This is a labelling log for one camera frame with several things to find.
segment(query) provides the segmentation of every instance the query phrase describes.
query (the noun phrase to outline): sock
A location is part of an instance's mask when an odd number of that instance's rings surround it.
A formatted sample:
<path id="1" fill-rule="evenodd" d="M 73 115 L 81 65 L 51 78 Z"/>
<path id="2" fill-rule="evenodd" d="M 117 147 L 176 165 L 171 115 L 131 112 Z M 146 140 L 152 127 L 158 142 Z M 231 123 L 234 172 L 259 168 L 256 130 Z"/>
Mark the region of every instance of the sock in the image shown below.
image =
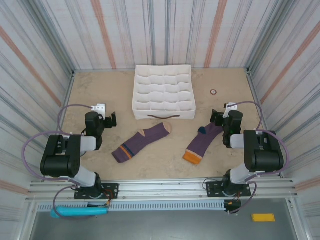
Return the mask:
<path id="1" fill-rule="evenodd" d="M 216 126 L 215 123 L 200 127 L 198 135 L 186 148 L 183 159 L 193 164 L 199 164 L 212 141 L 222 132 L 222 126 Z"/>
<path id="2" fill-rule="evenodd" d="M 168 122 L 162 122 L 149 129 L 139 130 L 132 138 L 118 147 L 112 155 L 118 163 L 124 163 L 132 159 L 147 145 L 168 136 L 171 130 L 171 124 Z"/>

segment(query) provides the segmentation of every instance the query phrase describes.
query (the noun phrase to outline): yellow block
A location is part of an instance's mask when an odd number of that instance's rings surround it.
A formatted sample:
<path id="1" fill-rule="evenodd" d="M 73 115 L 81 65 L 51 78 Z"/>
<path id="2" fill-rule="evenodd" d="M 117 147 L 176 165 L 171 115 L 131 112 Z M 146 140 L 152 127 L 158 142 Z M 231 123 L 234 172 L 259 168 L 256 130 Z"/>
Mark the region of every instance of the yellow block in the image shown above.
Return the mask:
<path id="1" fill-rule="evenodd" d="M 275 215 L 272 213 L 254 213 L 251 215 L 254 222 L 275 222 Z"/>

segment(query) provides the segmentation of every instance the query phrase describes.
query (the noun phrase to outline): white bracket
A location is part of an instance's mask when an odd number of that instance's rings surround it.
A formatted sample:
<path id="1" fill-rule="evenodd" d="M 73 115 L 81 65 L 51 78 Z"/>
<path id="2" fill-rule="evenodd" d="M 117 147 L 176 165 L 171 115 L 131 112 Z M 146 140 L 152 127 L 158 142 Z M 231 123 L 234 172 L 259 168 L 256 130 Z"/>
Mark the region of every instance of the white bracket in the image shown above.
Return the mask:
<path id="1" fill-rule="evenodd" d="M 230 137 L 230 147 L 232 149 L 243 149 L 245 148 L 244 134 L 233 134 Z"/>
<path id="2" fill-rule="evenodd" d="M 96 106 L 91 106 L 91 110 L 97 112 L 98 114 L 101 114 L 103 120 L 106 119 L 106 105 L 104 103 L 97 103 Z"/>
<path id="3" fill-rule="evenodd" d="M 228 102 L 228 103 L 226 104 L 225 112 L 224 112 L 224 114 L 223 114 L 223 118 L 224 118 L 224 119 L 228 117 L 229 112 L 230 112 L 231 110 L 237 110 L 237 109 L 238 109 L 238 105 L 235 105 L 235 106 L 231 106 L 231 107 L 230 107 L 230 105 L 233 105 L 233 104 L 236 104 L 236 102 Z"/>

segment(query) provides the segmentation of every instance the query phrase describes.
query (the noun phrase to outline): corrugated metal wall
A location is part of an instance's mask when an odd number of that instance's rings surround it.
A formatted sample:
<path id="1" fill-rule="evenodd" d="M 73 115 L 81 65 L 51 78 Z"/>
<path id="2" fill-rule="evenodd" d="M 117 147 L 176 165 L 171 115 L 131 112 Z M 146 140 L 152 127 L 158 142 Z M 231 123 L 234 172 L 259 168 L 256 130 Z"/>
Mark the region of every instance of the corrugated metal wall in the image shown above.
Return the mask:
<path id="1" fill-rule="evenodd" d="M 318 0 L 1 1 L 0 238 L 9 238 L 34 180 L 21 163 L 23 142 L 56 128 L 71 70 L 250 67 L 283 2 L 292 4 L 259 52 L 253 83 L 269 127 L 288 144 L 286 174 L 320 238 Z M 27 151 L 34 168 L 45 142 Z"/>
<path id="2" fill-rule="evenodd" d="M 77 70 L 245 67 L 279 0 L 35 0 Z"/>
<path id="3" fill-rule="evenodd" d="M 36 181 L 21 161 L 21 148 L 31 136 L 56 129 L 71 76 L 23 2 L 0 2 L 0 239 L 6 240 Z M 26 151 L 36 171 L 46 142 L 39 137 Z"/>
<path id="4" fill-rule="evenodd" d="M 295 1 L 252 72 L 267 125 L 290 151 L 285 175 L 296 184 L 314 239 L 320 239 L 319 32 L 320 1 Z"/>

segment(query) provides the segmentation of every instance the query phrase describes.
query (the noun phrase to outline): wooden floor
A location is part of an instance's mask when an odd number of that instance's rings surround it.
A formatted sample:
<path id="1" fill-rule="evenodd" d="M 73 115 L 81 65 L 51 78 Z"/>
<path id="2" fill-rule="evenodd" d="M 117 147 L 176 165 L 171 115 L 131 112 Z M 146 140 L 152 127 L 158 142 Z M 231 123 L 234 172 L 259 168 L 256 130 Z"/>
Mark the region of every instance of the wooden floor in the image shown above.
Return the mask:
<path id="1" fill-rule="evenodd" d="M 193 69 L 192 86 L 196 102 L 194 120 L 168 119 L 172 132 L 167 137 L 145 147 L 134 158 L 117 163 L 112 156 L 122 143 L 139 129 L 162 122 L 159 119 L 136 120 L 132 111 L 134 71 L 81 72 L 75 76 L 69 104 L 106 104 L 107 117 L 116 112 L 117 127 L 105 129 L 99 151 L 88 152 L 81 164 L 100 174 L 102 180 L 136 180 L 220 177 L 244 161 L 242 149 L 227 149 L 220 134 L 207 149 L 202 162 L 193 165 L 182 157 L 187 146 L 197 136 L 198 128 L 210 123 L 212 109 L 224 112 L 228 102 L 253 101 L 242 68 Z M 243 104 L 242 130 L 252 130 L 259 123 L 256 106 Z M 70 107 L 63 123 L 66 132 L 80 133 L 85 129 L 88 108 Z"/>

